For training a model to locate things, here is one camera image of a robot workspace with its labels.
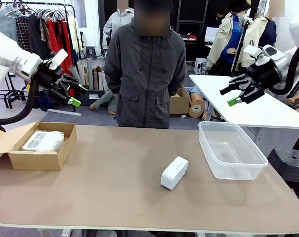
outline container rim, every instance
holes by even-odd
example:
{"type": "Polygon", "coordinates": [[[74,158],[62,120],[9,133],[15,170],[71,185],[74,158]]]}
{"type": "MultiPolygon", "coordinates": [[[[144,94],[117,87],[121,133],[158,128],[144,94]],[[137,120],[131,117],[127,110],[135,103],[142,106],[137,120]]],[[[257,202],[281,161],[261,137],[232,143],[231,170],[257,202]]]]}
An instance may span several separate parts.
{"type": "MultiPolygon", "coordinates": [[[[230,122],[211,122],[211,121],[202,121],[202,122],[199,122],[199,130],[200,130],[200,135],[202,136],[202,138],[204,138],[206,141],[207,141],[207,138],[203,132],[203,129],[202,129],[202,125],[208,125],[208,124],[217,124],[217,125],[220,125],[220,126],[232,126],[232,127],[235,127],[236,129],[238,129],[238,131],[241,133],[241,135],[243,136],[243,138],[246,140],[246,142],[253,147],[253,145],[255,147],[257,147],[257,145],[253,142],[253,140],[250,139],[250,137],[247,135],[247,133],[237,124],[234,124],[234,123],[230,123],[230,122]]],[[[214,157],[214,161],[222,166],[234,166],[234,167],[253,167],[253,168],[263,168],[263,167],[267,167],[268,166],[268,160],[267,158],[265,157],[265,155],[261,152],[261,150],[257,147],[257,149],[254,149],[253,148],[253,151],[257,153],[257,155],[261,158],[261,160],[263,161],[262,164],[245,164],[245,163],[229,163],[229,162],[223,162],[221,160],[219,160],[214,152],[212,151],[211,147],[210,147],[210,144],[207,143],[205,144],[205,146],[207,146],[211,153],[212,153],[212,156],[214,157]]]]}

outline red garment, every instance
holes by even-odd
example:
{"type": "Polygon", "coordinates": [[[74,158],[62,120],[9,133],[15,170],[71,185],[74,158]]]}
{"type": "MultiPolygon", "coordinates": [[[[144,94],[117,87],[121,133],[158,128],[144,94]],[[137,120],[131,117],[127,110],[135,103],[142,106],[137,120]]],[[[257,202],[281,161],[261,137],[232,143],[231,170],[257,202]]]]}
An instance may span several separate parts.
{"type": "Polygon", "coordinates": [[[64,49],[68,53],[67,58],[60,66],[64,69],[65,73],[71,75],[68,68],[73,64],[73,59],[66,22],[53,22],[52,20],[47,20],[46,23],[48,25],[51,51],[59,52],[61,49],[64,49]]]}

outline cardboard box flap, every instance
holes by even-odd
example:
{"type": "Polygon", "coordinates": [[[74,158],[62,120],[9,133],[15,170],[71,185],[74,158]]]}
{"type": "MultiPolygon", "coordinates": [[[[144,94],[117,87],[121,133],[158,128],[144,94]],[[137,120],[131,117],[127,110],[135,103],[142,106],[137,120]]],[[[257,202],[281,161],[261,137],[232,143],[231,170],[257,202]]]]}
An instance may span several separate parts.
{"type": "Polygon", "coordinates": [[[15,128],[7,133],[0,131],[0,154],[8,153],[34,125],[35,122],[15,128]]]}

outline clear plastic container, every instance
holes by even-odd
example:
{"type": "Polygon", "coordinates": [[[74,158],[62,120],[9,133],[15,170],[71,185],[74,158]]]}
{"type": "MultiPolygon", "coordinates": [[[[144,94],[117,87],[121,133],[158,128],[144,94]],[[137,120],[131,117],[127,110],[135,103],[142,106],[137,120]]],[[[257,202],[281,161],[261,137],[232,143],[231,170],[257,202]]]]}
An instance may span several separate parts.
{"type": "Polygon", "coordinates": [[[218,179],[254,180],[268,160],[256,144],[233,123],[200,122],[199,141],[218,179]]]}

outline white label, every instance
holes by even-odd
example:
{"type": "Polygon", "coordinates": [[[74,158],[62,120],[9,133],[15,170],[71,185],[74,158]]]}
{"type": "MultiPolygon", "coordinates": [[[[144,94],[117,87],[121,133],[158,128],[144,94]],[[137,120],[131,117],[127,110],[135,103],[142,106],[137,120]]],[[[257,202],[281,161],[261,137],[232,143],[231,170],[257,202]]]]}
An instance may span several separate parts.
{"type": "Polygon", "coordinates": [[[98,94],[89,94],[89,99],[90,100],[98,100],[99,99],[99,95],[98,94]]]}

